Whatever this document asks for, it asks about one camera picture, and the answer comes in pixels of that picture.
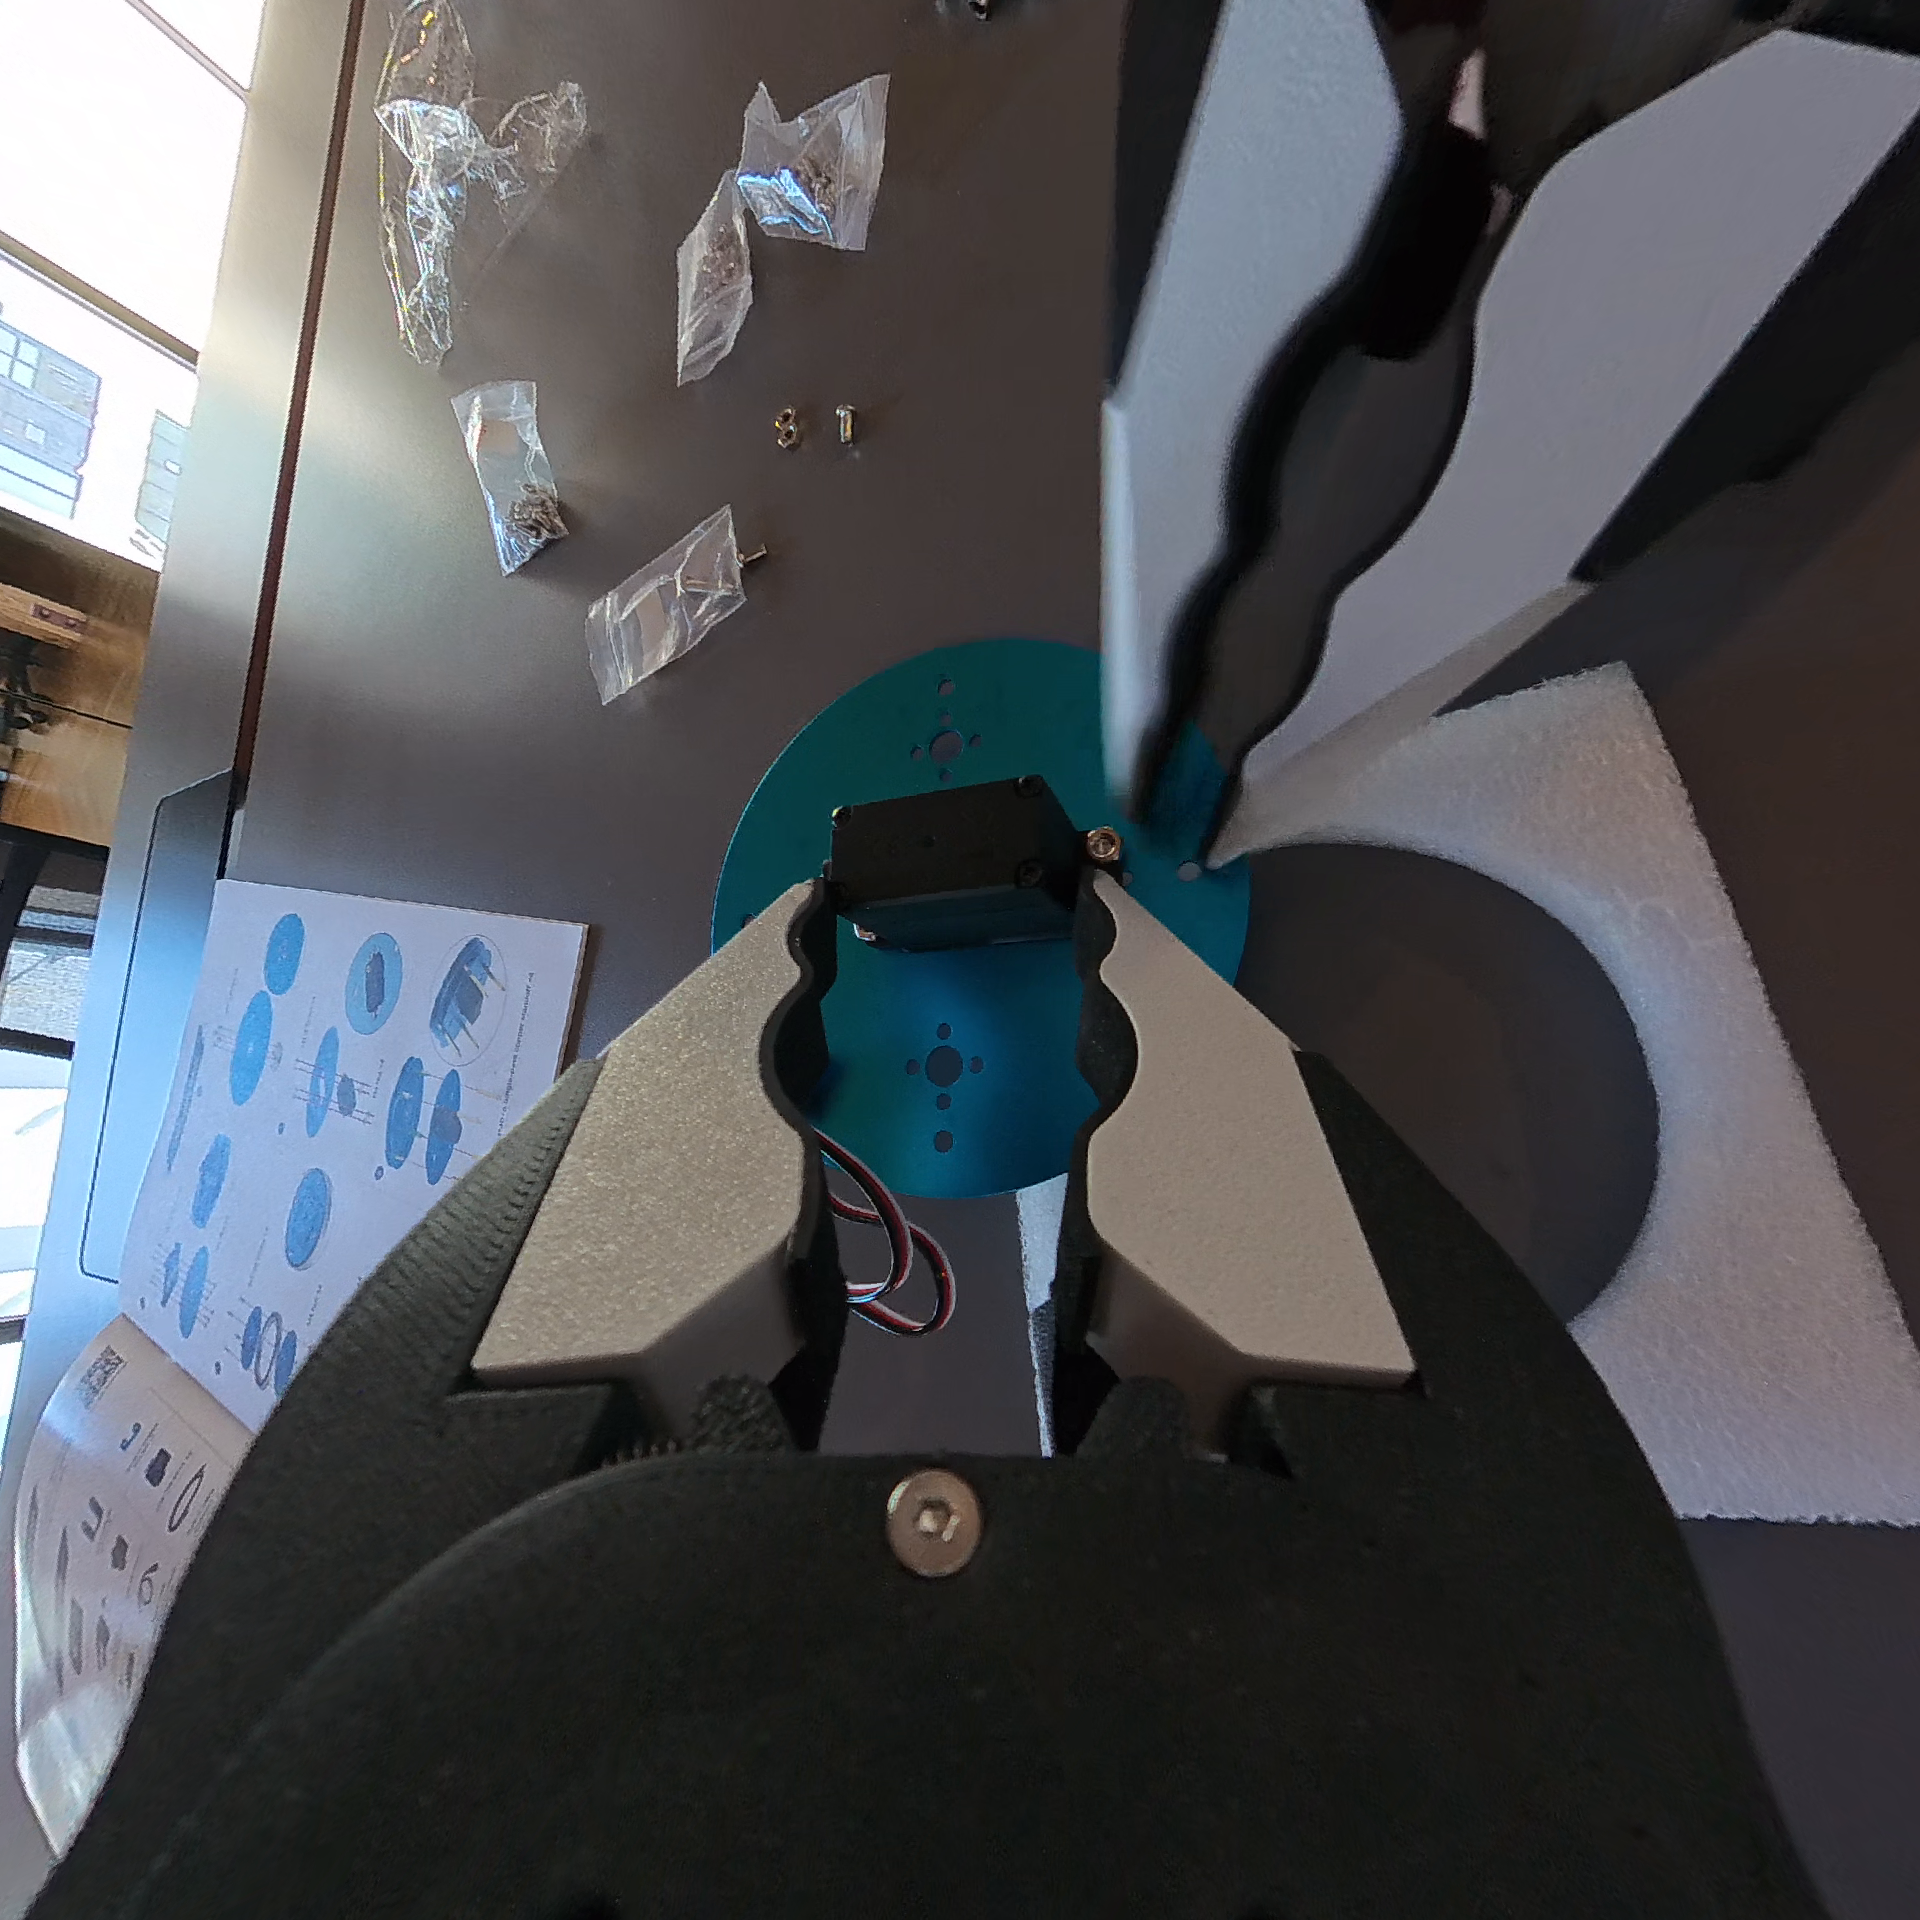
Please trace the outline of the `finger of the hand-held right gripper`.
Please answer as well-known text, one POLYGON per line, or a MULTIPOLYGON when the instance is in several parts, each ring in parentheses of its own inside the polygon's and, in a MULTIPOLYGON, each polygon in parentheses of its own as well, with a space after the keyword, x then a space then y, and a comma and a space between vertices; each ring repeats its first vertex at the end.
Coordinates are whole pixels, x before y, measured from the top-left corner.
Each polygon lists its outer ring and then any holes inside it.
POLYGON ((1574 569, 1915 122, 1918 65, 1773 32, 1558 160, 1428 352, 1350 376, 1352 441, 1236 587, 1212 862, 1572 610, 1574 569))
POLYGON ((1127 5, 1100 411, 1102 746, 1138 825, 1207 825, 1234 752, 1182 746, 1282 450, 1356 344, 1467 5, 1127 5))

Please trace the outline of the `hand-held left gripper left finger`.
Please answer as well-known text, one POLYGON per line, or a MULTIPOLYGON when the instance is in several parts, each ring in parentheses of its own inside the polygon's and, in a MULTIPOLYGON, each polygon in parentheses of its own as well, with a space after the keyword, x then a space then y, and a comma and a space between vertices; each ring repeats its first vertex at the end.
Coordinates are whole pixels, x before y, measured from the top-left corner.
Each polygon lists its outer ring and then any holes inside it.
POLYGON ((483 1385, 626 1385, 691 1436, 711 1382, 770 1388, 816 1450, 840 1265, 803 1113, 828 1068, 822 878, 789 888, 605 1051, 471 1368, 483 1385))

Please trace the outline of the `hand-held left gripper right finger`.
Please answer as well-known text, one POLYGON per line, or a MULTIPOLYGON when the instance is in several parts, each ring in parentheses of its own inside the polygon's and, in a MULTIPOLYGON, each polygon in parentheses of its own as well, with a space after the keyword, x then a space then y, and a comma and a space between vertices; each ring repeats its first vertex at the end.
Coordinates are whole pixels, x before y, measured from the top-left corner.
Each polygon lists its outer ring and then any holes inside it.
POLYGON ((1295 1046, 1112 878, 1084 878, 1072 1144, 1048 1292, 1052 1436, 1112 1381, 1172 1382, 1224 1451, 1260 1382, 1402 1390, 1415 1361, 1295 1046))

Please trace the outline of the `black servo motor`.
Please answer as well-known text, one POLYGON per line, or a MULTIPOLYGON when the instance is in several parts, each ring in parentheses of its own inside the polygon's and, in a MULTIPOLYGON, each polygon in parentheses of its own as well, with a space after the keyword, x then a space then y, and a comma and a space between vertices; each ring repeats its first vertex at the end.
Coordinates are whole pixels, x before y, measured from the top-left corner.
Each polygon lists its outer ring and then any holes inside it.
POLYGON ((1059 945, 1088 874, 1043 776, 942 787, 831 814, 828 885, 859 941, 900 954, 1059 945))

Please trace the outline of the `blue round metal plate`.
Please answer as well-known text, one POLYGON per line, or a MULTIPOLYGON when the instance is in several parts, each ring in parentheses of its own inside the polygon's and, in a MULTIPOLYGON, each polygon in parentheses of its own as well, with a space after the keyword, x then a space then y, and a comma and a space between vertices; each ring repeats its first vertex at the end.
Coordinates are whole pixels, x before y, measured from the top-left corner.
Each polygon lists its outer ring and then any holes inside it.
MULTIPOLYGON (((733 830, 719 946, 828 862, 831 811, 957 785, 1044 777, 1074 825, 1119 825, 1102 766, 1100 656, 1059 640, 935 648, 824 707, 733 830)), ((895 1193, 1012 1193, 1068 1173, 1095 1109, 1077 1070, 1069 945, 882 950, 836 926, 828 1073, 806 1116, 895 1193)))

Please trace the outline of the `dark grey desk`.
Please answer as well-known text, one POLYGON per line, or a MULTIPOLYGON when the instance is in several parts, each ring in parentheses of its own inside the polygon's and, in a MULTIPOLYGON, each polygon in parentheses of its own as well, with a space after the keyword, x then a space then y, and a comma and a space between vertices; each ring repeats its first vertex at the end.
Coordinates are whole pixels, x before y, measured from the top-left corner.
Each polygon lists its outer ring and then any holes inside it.
MULTIPOLYGON (((762 770, 942 640, 1098 643, 1098 404, 1119 5, 464 5, 488 92, 579 81, 589 147, 466 297, 392 338, 368 110, 389 5, 268 5, 206 386, 134 716, 28 1427, 112 1315, 79 1270, 158 801, 234 769, 228 874, 587 921, 576 1045, 704 958, 762 770), (723 372, 671 384, 675 248, 763 75, 890 69, 870 249, 768 248, 723 372), (445 393, 533 376, 571 540, 496 574, 445 393), (856 449, 831 409, 856 403, 856 449), (805 438, 779 450, 773 418, 805 438), (592 698, 587 604, 715 504, 768 568, 685 680, 592 698)), ((1915 1315, 1915 344, 1797 466, 1722 496, 1519 674, 1634 668, 1839 1177, 1915 1315)), ((1626 1252, 1651 1094, 1598 969, 1413 853, 1254 857, 1247 969, 1526 1275, 1626 1252)), ((1915 1529, 1686 1526, 1835 1916, 1915 1916, 1915 1529)))

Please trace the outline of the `assembly instruction booklet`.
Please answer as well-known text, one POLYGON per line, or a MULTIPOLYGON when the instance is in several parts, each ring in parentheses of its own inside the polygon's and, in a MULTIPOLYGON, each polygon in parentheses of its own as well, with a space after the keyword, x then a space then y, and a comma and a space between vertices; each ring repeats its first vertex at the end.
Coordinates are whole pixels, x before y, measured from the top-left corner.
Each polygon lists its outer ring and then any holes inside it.
POLYGON ((207 1516, 362 1283, 560 1074, 586 928, 219 881, 119 1315, 16 1499, 16 1774, 85 1822, 207 1516))

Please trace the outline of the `small clear bag of screws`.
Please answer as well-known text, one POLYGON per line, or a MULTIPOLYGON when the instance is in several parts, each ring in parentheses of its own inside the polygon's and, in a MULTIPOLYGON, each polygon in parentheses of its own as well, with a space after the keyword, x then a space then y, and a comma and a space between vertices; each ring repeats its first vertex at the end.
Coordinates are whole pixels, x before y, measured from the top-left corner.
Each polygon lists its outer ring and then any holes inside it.
POLYGON ((450 411, 487 504, 499 569, 510 578, 570 534, 540 432, 536 382, 508 378, 471 386, 452 396, 450 411))
POLYGON ((891 75, 781 118, 762 83, 742 113, 735 186, 762 234, 839 252, 869 244, 891 75))
POLYGON ((592 601, 582 632, 598 702, 623 698, 738 612, 747 604, 742 569, 725 505, 592 601))
POLYGON ((702 218, 678 243, 676 384, 714 372, 733 349, 752 312, 747 206, 726 170, 702 218))

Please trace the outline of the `white foam sheet with hole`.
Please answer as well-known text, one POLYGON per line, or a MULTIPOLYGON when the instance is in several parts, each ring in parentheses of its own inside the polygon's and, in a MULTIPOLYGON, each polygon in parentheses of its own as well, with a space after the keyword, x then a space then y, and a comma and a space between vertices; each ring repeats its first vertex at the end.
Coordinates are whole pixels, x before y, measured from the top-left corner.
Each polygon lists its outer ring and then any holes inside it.
POLYGON ((1656 1161, 1572 1338, 1671 1510, 1912 1526, 1915 1344, 1628 668, 1446 712, 1285 798, 1260 845, 1390 848, 1498 881, 1621 995, 1656 1161))

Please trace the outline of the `crumpled empty clear plastic bag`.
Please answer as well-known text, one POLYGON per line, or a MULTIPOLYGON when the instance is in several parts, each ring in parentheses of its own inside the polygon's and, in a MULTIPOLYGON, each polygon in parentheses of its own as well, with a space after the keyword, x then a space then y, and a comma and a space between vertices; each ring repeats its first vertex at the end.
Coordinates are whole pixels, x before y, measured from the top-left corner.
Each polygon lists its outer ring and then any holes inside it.
POLYGON ((477 92, 464 14, 398 6, 373 96, 378 216, 399 346, 440 368, 468 292, 586 144, 576 81, 500 104, 477 92))

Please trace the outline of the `wooden background table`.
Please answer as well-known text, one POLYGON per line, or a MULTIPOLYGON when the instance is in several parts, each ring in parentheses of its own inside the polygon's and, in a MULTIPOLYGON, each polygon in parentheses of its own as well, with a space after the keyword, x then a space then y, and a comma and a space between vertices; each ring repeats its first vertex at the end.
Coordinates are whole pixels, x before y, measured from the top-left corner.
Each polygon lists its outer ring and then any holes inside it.
POLYGON ((107 848, 159 577, 2 510, 2 818, 107 848))

